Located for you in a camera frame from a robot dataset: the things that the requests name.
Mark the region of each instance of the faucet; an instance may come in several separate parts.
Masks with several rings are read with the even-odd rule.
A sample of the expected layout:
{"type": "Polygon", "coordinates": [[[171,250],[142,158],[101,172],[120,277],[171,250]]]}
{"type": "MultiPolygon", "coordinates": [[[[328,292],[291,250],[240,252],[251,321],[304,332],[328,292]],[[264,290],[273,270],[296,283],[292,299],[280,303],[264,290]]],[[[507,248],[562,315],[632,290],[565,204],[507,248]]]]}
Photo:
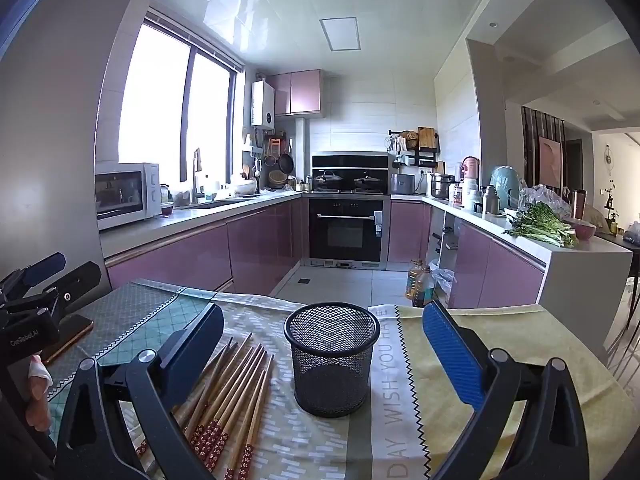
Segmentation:
{"type": "Polygon", "coordinates": [[[198,203],[198,189],[196,187],[196,172],[202,171],[202,160],[200,158],[200,149],[196,148],[193,152],[193,159],[191,160],[191,205],[198,203]]]}

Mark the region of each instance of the black table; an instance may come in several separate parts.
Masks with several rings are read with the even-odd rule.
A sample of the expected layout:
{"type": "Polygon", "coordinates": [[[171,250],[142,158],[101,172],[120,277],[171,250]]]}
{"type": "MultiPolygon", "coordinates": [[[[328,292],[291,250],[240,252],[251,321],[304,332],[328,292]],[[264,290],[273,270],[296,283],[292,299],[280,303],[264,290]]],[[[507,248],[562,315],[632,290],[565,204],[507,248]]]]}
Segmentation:
{"type": "Polygon", "coordinates": [[[636,307],[638,307],[638,299],[636,298],[636,293],[638,292],[638,276],[640,275],[640,247],[633,245],[630,242],[625,242],[620,235],[610,235],[608,233],[596,233],[598,238],[602,238],[607,242],[611,242],[612,244],[619,245],[620,247],[624,247],[631,251],[634,255],[631,259],[631,267],[629,268],[629,277],[634,279],[634,290],[631,294],[631,308],[629,309],[629,318],[626,322],[625,330],[628,330],[631,325],[631,319],[633,318],[636,307]]]}

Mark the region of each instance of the pink bowl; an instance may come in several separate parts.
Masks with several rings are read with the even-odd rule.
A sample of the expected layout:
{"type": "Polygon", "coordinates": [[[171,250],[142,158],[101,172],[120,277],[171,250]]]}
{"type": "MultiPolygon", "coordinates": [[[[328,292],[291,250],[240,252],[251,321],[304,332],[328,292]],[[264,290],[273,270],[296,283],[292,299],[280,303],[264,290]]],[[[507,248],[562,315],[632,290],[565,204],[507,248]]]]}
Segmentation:
{"type": "Polygon", "coordinates": [[[575,229],[575,237],[578,238],[578,240],[588,240],[596,232],[596,226],[586,220],[566,218],[564,221],[575,229]]]}

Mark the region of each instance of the kitchen sink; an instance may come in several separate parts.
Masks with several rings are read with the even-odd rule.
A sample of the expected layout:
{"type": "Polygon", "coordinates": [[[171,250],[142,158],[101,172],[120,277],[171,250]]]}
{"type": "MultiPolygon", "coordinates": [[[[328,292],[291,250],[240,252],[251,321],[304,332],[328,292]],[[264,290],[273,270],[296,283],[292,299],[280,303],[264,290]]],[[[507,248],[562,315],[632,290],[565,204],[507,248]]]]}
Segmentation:
{"type": "Polygon", "coordinates": [[[254,199],[254,197],[222,198],[220,200],[213,200],[212,202],[204,202],[202,204],[187,205],[184,207],[180,207],[179,209],[212,209],[212,208],[220,207],[223,205],[248,202],[249,200],[252,200],[252,199],[254,199]]]}

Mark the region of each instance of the teal appliance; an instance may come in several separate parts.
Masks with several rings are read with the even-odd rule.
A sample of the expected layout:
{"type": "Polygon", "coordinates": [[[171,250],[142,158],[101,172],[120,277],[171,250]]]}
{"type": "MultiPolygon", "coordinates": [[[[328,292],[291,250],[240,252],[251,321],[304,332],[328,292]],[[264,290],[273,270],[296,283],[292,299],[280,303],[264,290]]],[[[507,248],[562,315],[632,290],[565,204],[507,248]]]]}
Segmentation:
{"type": "Polygon", "coordinates": [[[517,209],[520,199],[520,177],[511,166],[496,166],[491,172],[491,185],[500,199],[500,209],[517,209]]]}

